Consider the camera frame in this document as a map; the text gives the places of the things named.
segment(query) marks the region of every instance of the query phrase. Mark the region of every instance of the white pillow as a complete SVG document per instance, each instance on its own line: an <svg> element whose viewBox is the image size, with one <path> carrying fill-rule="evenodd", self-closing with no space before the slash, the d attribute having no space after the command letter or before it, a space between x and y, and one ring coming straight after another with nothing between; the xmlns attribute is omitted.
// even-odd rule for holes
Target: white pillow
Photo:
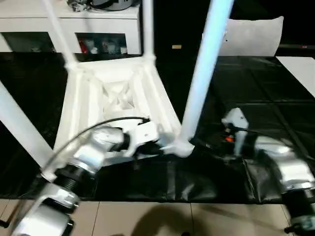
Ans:
<svg viewBox="0 0 315 236"><path fill-rule="evenodd" d="M283 16L257 21L228 19L220 56L274 56L283 21Z"/></svg>

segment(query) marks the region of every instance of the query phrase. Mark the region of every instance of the black table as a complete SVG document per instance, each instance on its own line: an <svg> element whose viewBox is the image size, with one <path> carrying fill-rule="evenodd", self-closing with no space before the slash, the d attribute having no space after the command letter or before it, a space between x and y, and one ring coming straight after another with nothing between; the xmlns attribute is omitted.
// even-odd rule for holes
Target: black table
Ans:
<svg viewBox="0 0 315 236"><path fill-rule="evenodd" d="M181 120L196 58L157 59L157 69ZM59 54L0 54L1 81L53 147L61 116L67 73ZM250 128L286 138L315 157L315 100L276 58L219 58L196 136L216 141L221 118L240 107ZM0 198L26 194L39 167L8 130L0 126ZM315 162L308 160L315 170ZM195 148L188 158L165 155L102 168L82 189L89 201L196 203L280 203L275 182L251 156L222 161Z"/></svg>

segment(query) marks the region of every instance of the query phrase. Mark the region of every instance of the cable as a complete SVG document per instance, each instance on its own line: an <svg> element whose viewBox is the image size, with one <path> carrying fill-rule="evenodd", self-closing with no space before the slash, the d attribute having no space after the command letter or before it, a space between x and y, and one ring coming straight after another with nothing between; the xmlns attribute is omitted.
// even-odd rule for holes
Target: cable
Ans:
<svg viewBox="0 0 315 236"><path fill-rule="evenodd" d="M56 153L55 155L53 155L53 157L47 162L46 166L49 166L50 163L54 160L54 157L56 157L57 155L59 155L60 152L62 152L62 150L64 150L70 143L72 143L76 138L78 138L79 136L81 136L82 134L84 134L85 132L87 132L90 129L93 129L99 125L102 124L107 124L110 122L114 122L114 121L120 121L120 120L126 120L126 119L141 119L143 121L143 123L147 123L150 121L149 118L144 118L144 117L119 117L119 118L113 118L113 119L108 119L105 121L102 121L100 123L97 123L91 127L88 127L86 129L84 129L83 131L81 131L80 133L78 133L76 136L74 136L74 138L70 139L68 142L66 142Z"/></svg>

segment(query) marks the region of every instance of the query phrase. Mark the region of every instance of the white shelf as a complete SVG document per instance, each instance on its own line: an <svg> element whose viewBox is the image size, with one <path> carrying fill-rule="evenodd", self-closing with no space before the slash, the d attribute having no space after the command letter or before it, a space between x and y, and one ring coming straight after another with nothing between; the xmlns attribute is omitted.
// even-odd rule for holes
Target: white shelf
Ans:
<svg viewBox="0 0 315 236"><path fill-rule="evenodd" d="M138 19L139 5L122 11L73 12L66 0L52 0L59 18ZM0 0L0 18L47 18L41 0Z"/></svg>

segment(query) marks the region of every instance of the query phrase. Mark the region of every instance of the black cable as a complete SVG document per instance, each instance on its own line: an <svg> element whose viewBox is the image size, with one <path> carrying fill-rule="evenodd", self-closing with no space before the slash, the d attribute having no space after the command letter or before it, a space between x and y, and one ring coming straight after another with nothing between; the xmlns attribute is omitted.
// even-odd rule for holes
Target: black cable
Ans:
<svg viewBox="0 0 315 236"><path fill-rule="evenodd" d="M70 143L72 143L72 141L74 141L76 138L78 138L80 135L84 134L85 132L87 132L90 129L93 129L99 125L102 124L107 124L110 122L114 122L114 121L120 121L120 120L126 120L126 119L141 119L144 123L147 123L150 121L149 118L144 118L144 117L119 117L119 118L113 118L113 119L108 119L105 121L102 121L100 123L97 123L91 127L88 127L86 129L84 129L83 131L81 131L80 133L78 133L76 136L74 136L74 138L70 139L70 141L66 142L54 155L53 157L47 162L46 166L50 165L50 163L54 160L54 157L59 155L60 152L62 152L62 150L64 150Z"/></svg>
<svg viewBox="0 0 315 236"><path fill-rule="evenodd" d="M236 126L234 126L234 127L231 128L231 129L232 129L232 130L236 130L236 131L245 131L245 132L253 133L253 134L260 134L260 135L267 136L267 137L272 138L272 139L279 139L279 138L276 137L275 135L266 134L266 133L264 133L264 132L256 131L256 130L253 130L253 129L240 128L240 127L236 127Z"/></svg>

